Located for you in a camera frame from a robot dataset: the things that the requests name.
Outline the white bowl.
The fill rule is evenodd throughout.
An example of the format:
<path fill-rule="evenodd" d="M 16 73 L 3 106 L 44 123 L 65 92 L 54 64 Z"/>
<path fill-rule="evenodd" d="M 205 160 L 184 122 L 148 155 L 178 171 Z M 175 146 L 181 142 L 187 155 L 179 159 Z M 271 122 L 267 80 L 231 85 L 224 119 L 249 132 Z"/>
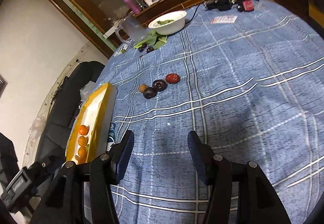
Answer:
<path fill-rule="evenodd" d="M 149 23 L 148 28 L 159 35 L 171 35 L 179 32 L 185 26 L 187 12 L 184 10 L 173 11 L 159 16 Z"/>

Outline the red fruit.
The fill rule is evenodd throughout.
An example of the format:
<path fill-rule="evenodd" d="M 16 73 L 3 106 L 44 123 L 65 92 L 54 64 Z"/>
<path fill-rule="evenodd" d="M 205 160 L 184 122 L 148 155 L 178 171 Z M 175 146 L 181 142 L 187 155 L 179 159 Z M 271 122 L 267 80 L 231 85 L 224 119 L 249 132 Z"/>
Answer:
<path fill-rule="evenodd" d="M 170 73 L 166 75 L 165 80 L 169 84 L 176 84 L 181 80 L 181 77 L 176 73 Z"/>

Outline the clear glass pitcher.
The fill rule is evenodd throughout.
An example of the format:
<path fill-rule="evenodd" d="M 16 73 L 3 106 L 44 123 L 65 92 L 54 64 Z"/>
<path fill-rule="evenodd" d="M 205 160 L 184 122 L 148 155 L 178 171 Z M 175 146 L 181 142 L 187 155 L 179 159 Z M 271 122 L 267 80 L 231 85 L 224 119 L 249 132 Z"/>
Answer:
<path fill-rule="evenodd" d="M 123 30 L 130 40 L 123 39 L 119 33 L 120 30 Z M 131 44 L 131 42 L 138 44 L 148 36 L 147 30 L 140 24 L 139 20 L 133 16 L 133 14 L 128 14 L 118 23 L 115 34 L 119 41 L 125 44 Z"/>

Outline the purple thermos bottle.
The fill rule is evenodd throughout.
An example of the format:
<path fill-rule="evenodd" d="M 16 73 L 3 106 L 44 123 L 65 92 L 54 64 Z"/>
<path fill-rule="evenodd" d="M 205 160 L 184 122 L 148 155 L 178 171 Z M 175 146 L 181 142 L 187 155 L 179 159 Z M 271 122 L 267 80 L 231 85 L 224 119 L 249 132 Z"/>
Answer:
<path fill-rule="evenodd" d="M 132 0 L 123 0 L 123 1 L 132 10 L 132 12 L 135 15 L 138 15 L 141 13 L 141 10 L 139 9 L 139 7 Z"/>

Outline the yellow rimmed white tray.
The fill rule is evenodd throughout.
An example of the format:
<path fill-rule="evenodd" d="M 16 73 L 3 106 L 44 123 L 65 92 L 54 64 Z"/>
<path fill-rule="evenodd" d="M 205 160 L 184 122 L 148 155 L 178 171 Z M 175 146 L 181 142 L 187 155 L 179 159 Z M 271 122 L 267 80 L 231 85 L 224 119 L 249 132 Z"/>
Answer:
<path fill-rule="evenodd" d="M 116 95 L 117 89 L 110 83 L 99 86 L 90 94 L 71 130 L 65 150 L 66 161 L 73 161 L 76 164 L 87 163 L 106 152 Z M 90 149 L 86 158 L 77 161 L 74 155 L 78 155 L 77 151 L 80 148 L 77 141 L 81 136 L 79 134 L 81 125 L 90 128 L 85 136 L 88 138 Z"/>

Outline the black sofa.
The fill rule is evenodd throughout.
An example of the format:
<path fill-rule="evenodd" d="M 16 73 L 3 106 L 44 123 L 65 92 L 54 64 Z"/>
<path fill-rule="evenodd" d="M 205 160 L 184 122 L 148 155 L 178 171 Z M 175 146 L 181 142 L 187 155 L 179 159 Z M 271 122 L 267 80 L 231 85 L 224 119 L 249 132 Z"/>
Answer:
<path fill-rule="evenodd" d="M 41 135 L 35 161 L 41 161 L 51 151 L 64 156 L 66 145 L 81 104 L 80 90 L 89 82 L 96 82 L 104 64 L 97 61 L 82 62 L 64 78 L 54 97 L 54 105 Z"/>

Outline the framed wall picture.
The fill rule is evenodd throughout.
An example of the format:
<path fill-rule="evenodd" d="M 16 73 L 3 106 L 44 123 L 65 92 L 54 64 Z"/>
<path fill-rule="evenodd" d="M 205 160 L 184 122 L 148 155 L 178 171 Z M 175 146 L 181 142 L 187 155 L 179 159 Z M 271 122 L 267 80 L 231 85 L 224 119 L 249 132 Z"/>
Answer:
<path fill-rule="evenodd" d="M 3 94 L 6 86 L 7 82 L 0 76 L 0 96 Z"/>

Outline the orange mandarin top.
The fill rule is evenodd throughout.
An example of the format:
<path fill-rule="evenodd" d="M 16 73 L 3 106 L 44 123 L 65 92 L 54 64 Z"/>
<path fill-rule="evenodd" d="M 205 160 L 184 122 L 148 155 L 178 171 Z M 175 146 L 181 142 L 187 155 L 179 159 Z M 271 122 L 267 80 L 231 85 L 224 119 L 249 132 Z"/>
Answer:
<path fill-rule="evenodd" d="M 80 127 L 79 127 L 79 134 L 81 135 L 81 136 L 86 136 L 87 134 L 88 134 L 88 132 L 89 132 L 89 126 L 86 126 L 86 125 L 81 125 Z"/>

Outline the wooden sideboard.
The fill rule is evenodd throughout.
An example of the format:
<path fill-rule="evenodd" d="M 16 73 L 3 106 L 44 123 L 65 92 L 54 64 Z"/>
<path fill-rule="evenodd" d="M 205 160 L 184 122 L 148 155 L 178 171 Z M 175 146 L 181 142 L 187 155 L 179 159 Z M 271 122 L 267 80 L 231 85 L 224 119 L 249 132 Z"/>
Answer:
<path fill-rule="evenodd" d="M 143 10 L 140 14 L 136 15 L 135 18 L 137 18 L 144 27 L 148 27 L 148 25 L 159 16 L 178 10 L 186 10 L 205 1 L 207 0 L 161 0 Z"/>

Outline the brown small fruit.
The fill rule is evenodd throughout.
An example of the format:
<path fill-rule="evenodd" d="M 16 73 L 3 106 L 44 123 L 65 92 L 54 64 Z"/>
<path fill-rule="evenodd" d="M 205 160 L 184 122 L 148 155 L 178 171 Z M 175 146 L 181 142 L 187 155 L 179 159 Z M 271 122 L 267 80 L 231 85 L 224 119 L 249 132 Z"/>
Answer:
<path fill-rule="evenodd" d="M 138 87 L 138 90 L 141 92 L 141 93 L 144 93 L 145 90 L 148 88 L 148 86 L 146 84 L 141 84 L 139 87 Z"/>

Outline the white card label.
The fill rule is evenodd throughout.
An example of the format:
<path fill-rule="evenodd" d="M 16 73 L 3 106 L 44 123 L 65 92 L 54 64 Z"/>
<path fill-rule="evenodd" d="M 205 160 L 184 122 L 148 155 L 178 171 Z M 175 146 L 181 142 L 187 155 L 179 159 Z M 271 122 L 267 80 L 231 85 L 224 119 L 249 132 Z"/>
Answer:
<path fill-rule="evenodd" d="M 235 23 L 237 16 L 217 16 L 213 18 L 211 24 L 232 24 Z"/>

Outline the green leaves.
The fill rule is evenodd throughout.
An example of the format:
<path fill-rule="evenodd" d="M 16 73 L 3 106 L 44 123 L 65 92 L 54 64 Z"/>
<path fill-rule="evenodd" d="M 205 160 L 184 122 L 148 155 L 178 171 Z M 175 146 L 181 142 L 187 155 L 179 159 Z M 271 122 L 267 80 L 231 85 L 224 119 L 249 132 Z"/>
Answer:
<path fill-rule="evenodd" d="M 149 31 L 143 41 L 133 46 L 134 49 L 146 49 L 152 47 L 154 50 L 161 48 L 167 43 L 167 35 L 158 34 L 156 31 Z"/>

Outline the dark plum right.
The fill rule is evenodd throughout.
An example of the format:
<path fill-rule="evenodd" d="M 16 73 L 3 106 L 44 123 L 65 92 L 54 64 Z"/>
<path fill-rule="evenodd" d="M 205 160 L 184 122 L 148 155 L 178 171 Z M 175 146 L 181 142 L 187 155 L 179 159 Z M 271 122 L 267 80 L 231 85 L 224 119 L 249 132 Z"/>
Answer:
<path fill-rule="evenodd" d="M 167 88 L 167 82 L 162 79 L 155 80 L 152 84 L 152 88 L 158 92 L 164 91 Z"/>

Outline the orange mandarin middle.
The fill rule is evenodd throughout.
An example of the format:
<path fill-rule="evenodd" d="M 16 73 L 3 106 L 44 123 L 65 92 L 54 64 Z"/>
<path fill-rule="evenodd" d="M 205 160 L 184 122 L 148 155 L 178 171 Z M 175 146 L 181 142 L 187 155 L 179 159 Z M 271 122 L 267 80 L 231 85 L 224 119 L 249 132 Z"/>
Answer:
<path fill-rule="evenodd" d="M 88 138 L 85 136 L 80 136 L 77 142 L 80 147 L 85 147 L 88 144 Z"/>

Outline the black electronic devices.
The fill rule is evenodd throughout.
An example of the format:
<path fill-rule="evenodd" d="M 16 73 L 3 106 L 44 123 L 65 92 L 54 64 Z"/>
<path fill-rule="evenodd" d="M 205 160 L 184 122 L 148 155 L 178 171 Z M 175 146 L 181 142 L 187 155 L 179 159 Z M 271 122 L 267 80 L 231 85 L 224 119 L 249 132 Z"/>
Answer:
<path fill-rule="evenodd" d="M 219 11 L 227 11 L 232 8 L 231 0 L 207 0 L 204 2 L 207 10 L 218 9 Z"/>

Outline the blue plaid tablecloth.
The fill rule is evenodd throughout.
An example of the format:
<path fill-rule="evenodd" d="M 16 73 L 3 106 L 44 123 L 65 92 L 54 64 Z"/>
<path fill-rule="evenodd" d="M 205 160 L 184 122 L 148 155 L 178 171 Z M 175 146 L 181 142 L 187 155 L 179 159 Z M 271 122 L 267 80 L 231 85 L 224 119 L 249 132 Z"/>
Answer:
<path fill-rule="evenodd" d="M 259 0 L 251 12 L 187 11 L 191 19 L 152 52 L 129 48 L 97 79 L 117 89 L 115 140 L 135 143 L 124 179 L 112 187 L 121 223 L 202 223 L 210 188 L 187 146 L 197 132 L 229 161 L 256 161 L 292 223 L 323 193 L 323 38 L 284 7 Z M 217 16 L 232 24 L 211 24 Z M 169 84 L 176 73 L 181 80 Z M 141 84 L 167 82 L 146 99 Z"/>

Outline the dark plum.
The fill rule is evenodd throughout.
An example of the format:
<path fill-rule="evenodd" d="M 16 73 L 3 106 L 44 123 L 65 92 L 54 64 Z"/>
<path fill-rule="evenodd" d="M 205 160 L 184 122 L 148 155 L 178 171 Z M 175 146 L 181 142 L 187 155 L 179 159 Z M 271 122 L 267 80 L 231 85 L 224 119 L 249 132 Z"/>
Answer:
<path fill-rule="evenodd" d="M 152 84 L 152 88 L 158 92 L 164 91 L 167 88 L 167 82 L 162 79 L 155 80 Z"/>
<path fill-rule="evenodd" d="M 144 91 L 143 91 L 143 96 L 146 99 L 152 99 L 157 95 L 157 91 L 152 88 L 152 87 L 147 87 Z"/>

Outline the dark plum left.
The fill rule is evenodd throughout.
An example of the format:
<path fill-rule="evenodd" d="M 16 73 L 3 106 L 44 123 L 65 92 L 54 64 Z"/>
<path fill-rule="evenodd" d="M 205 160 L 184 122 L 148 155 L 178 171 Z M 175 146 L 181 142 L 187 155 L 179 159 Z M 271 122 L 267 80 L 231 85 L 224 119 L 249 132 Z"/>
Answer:
<path fill-rule="evenodd" d="M 152 88 L 152 87 L 147 87 L 144 91 L 143 91 L 143 96 L 146 99 L 152 99 L 157 95 L 157 91 Z"/>

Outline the clear plastic bag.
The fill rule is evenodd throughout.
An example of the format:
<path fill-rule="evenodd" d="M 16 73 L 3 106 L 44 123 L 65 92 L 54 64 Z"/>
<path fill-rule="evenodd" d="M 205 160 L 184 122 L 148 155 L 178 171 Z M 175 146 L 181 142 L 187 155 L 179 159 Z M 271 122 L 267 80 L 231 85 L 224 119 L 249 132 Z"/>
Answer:
<path fill-rule="evenodd" d="M 81 102 L 86 102 L 86 99 L 92 93 L 95 87 L 95 82 L 89 81 L 83 88 L 80 89 Z"/>

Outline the red small box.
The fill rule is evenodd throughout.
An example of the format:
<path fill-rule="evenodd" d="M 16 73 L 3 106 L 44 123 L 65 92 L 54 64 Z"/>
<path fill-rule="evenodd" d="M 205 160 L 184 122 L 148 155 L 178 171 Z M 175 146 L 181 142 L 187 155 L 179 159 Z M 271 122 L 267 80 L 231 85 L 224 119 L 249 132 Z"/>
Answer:
<path fill-rule="evenodd" d="M 242 5 L 245 12 L 250 12 L 254 10 L 254 4 L 252 0 L 243 0 Z"/>

